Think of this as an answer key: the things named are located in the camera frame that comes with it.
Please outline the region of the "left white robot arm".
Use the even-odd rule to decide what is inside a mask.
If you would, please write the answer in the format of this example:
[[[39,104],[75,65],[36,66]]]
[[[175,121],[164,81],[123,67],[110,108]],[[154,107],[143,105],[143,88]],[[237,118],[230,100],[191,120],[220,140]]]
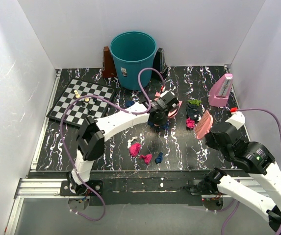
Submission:
[[[94,161],[104,154],[104,144],[114,135],[138,124],[152,123],[163,126],[176,115],[182,102],[170,91],[156,94],[149,103],[142,99],[129,108],[113,115],[93,120],[86,117],[77,136],[75,166],[67,174],[70,188],[75,195],[87,192],[90,172]]]

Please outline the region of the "pink dustpan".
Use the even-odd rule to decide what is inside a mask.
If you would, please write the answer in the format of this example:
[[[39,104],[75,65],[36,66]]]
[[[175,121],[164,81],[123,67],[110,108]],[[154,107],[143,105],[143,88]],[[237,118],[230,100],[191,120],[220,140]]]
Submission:
[[[179,109],[182,105],[182,100],[178,100],[178,98],[175,96],[175,94],[171,91],[164,91],[161,93],[156,92],[155,93],[155,100],[157,100],[158,98],[168,98],[168,97],[173,97],[177,100],[177,103],[172,104],[172,107],[168,113],[168,119],[171,119],[173,117],[175,117],[177,115],[177,113],[179,112]]]

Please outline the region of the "pink hand brush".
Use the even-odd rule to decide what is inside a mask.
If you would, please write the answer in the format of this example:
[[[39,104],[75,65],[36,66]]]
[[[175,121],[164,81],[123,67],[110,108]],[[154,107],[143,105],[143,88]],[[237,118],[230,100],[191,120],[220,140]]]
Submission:
[[[213,124],[213,116],[208,110],[206,110],[199,120],[198,124],[195,126],[195,135],[198,140],[201,140],[207,133],[210,132],[210,129]]]

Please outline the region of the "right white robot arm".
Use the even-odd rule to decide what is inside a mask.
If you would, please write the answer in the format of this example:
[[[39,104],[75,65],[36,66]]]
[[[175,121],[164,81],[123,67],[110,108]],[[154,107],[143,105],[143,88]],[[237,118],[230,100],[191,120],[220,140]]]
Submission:
[[[231,116],[214,123],[205,111],[196,127],[198,139],[205,139],[208,147],[221,152],[226,161],[233,163],[252,177],[267,193],[266,196],[241,184],[223,170],[214,168],[204,179],[206,191],[231,196],[258,213],[270,228],[281,235],[281,170],[267,147],[256,141],[245,141],[240,128],[245,124],[241,109],[232,108]]]

